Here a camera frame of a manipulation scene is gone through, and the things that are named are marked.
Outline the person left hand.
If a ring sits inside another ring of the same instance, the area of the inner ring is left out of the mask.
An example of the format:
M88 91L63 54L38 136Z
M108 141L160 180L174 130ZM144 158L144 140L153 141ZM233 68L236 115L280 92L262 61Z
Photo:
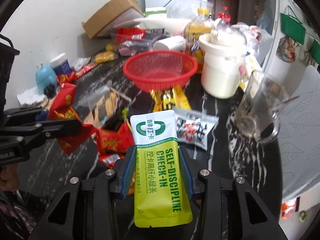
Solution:
M2 191L14 192L19 187L18 164L3 166L1 169L0 187Z

